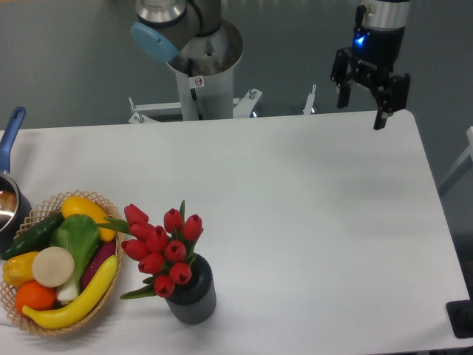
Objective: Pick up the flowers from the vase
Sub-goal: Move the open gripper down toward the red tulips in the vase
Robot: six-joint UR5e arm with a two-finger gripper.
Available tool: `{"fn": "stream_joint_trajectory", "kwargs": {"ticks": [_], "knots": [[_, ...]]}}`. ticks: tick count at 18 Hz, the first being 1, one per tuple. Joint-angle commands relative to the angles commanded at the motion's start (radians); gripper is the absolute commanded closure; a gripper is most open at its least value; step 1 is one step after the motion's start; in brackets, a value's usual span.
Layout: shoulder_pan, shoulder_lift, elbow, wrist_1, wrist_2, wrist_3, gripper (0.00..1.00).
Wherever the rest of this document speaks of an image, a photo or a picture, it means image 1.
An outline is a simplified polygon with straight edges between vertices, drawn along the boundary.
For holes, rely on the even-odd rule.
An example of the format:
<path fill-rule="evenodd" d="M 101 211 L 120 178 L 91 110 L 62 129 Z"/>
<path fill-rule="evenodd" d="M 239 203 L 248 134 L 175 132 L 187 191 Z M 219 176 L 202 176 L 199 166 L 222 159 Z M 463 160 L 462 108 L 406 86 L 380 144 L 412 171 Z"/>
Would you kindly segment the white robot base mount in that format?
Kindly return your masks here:
<path fill-rule="evenodd" d="M 129 98 L 131 124 L 150 124 L 179 116 L 183 121 L 256 118 L 263 91 L 251 87 L 242 97 L 234 96 L 235 65 L 215 75 L 191 76 L 175 71 L 178 102 L 138 104 Z"/>

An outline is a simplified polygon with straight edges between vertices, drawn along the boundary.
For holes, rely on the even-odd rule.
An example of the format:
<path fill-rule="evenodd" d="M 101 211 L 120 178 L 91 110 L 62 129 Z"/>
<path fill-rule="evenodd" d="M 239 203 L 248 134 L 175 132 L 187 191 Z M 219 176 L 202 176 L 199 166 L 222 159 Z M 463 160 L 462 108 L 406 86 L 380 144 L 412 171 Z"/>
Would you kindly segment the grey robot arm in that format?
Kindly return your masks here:
<path fill-rule="evenodd" d="M 394 72 L 409 14 L 409 1 L 363 1 L 355 12 L 351 45 L 337 50 L 330 79 L 339 108 L 351 86 L 371 92 L 377 104 L 374 128 L 406 107 L 410 76 Z M 242 36 L 222 18 L 220 1 L 137 1 L 131 34 L 136 45 L 177 79 L 186 121 L 249 118 L 262 93 L 234 97 L 234 67 L 242 57 Z"/>

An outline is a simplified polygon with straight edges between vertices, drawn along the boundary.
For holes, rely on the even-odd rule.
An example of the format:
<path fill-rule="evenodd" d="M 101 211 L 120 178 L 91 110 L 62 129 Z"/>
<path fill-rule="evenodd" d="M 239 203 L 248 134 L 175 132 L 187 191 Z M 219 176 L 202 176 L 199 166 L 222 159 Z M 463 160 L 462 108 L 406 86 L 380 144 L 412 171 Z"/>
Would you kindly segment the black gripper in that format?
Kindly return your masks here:
<path fill-rule="evenodd" d="M 409 9 L 409 1 L 363 1 L 356 8 L 351 49 L 342 48 L 335 55 L 330 79 L 338 89 L 337 107 L 348 105 L 352 83 L 375 88 L 372 94 L 378 110 L 374 130 L 383 129 L 389 117 L 406 108 L 411 75 L 396 75 L 393 66 Z"/>

